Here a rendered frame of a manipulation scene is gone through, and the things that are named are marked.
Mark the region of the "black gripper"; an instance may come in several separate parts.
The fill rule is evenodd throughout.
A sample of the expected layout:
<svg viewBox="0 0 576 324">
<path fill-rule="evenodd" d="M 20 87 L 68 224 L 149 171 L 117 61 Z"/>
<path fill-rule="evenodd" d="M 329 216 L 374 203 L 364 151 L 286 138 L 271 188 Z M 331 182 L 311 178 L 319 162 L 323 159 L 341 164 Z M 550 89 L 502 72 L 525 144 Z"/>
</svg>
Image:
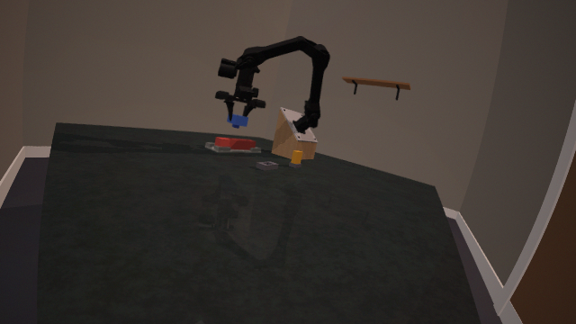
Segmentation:
<svg viewBox="0 0 576 324">
<path fill-rule="evenodd" d="M 251 87 L 253 87 L 251 82 L 238 79 L 237 83 L 236 83 L 236 88 L 237 88 L 239 83 L 243 86 L 248 86 L 248 84 L 251 84 Z M 235 95 L 235 94 L 229 95 L 229 93 L 225 92 L 225 91 L 218 91 L 215 95 L 216 99 L 220 99 L 220 100 L 225 99 L 225 101 L 223 101 L 223 102 L 226 103 L 226 105 L 229 109 L 228 114 L 229 114 L 229 120 L 230 121 L 232 119 L 232 113 L 233 113 L 233 105 L 234 105 L 233 101 L 247 103 L 247 106 L 244 106 L 244 111 L 242 114 L 242 116 L 245 116 L 245 117 L 248 116 L 249 112 L 253 108 L 257 108 L 257 107 L 266 108 L 266 101 L 262 101 L 262 100 L 258 100 L 258 99 L 253 99 L 251 101 L 249 101 L 248 99 L 247 100 L 245 100 L 245 99 L 240 100 L 236 97 L 238 97 L 238 95 Z"/>
</svg>

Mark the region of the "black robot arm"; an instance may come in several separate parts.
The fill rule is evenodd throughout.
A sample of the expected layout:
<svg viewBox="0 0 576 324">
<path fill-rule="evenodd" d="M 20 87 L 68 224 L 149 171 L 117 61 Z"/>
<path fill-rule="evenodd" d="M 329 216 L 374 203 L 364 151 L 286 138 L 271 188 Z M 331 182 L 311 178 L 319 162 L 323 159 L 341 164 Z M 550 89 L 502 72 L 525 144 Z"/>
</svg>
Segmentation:
<svg viewBox="0 0 576 324">
<path fill-rule="evenodd" d="M 239 70 L 238 79 L 252 83 L 254 73 L 260 72 L 257 66 L 266 60 L 296 50 L 305 52 L 307 56 L 311 57 L 312 61 L 313 75 L 310 87 L 310 98 L 308 101 L 305 101 L 305 115 L 298 121 L 293 121 L 296 130 L 306 134 L 305 131 L 309 127 L 318 127 L 318 119 L 320 118 L 321 85 L 325 68 L 330 61 L 329 52 L 322 44 L 316 44 L 311 40 L 299 36 L 265 47 L 250 47 L 244 50 L 243 55 L 238 58 L 237 62 L 223 58 L 218 70 L 218 76 L 234 79 L 237 77 Z M 240 100 L 248 99 L 251 101 L 252 97 L 258 96 L 258 88 L 251 88 L 251 84 L 243 86 L 238 83 L 235 95 L 238 95 L 238 99 Z"/>
</svg>

